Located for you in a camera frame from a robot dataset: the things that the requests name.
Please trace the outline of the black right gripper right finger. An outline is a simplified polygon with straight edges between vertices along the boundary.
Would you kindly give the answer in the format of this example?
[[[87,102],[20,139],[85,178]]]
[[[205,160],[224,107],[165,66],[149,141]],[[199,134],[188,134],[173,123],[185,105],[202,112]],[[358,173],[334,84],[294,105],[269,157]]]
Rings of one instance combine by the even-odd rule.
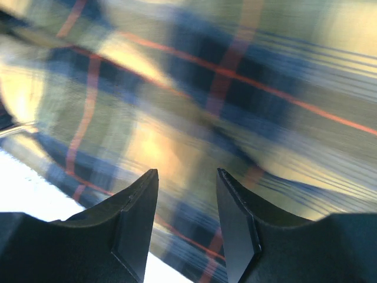
[[[310,221],[264,200],[224,169],[216,178],[229,282],[375,282],[376,215]]]

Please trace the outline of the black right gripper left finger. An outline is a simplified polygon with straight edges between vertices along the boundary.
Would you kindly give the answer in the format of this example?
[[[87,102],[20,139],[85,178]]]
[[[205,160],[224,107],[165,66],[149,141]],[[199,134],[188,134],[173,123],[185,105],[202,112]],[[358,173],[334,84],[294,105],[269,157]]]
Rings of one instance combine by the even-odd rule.
[[[1,213],[1,281],[143,282],[157,197],[150,169],[65,221]]]

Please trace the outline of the yellow plaid long sleeve shirt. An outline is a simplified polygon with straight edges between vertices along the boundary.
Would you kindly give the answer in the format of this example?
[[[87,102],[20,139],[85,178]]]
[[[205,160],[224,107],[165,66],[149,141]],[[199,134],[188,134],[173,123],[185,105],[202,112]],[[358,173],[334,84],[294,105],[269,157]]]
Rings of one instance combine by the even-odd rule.
[[[220,167],[304,218],[376,211],[376,2],[2,1],[10,124],[86,207],[156,168],[152,253],[226,282]]]

